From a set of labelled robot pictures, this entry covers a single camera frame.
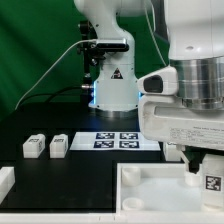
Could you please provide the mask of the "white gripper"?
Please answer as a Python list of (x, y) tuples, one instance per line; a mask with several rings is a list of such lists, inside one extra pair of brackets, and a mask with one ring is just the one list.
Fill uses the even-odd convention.
[(144, 95), (139, 101), (138, 117), (146, 139), (187, 146), (183, 154), (190, 173), (196, 174), (202, 162), (197, 147), (224, 150), (224, 109), (190, 110), (174, 96)]

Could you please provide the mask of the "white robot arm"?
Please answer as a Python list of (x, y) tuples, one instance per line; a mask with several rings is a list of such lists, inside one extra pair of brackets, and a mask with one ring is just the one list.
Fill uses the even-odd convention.
[[(210, 150), (205, 174), (224, 174), (224, 0), (74, 0), (103, 54), (90, 106), (108, 114), (138, 111), (147, 139)], [(118, 15), (158, 7), (165, 17), (169, 65), (138, 79), (135, 41)]]

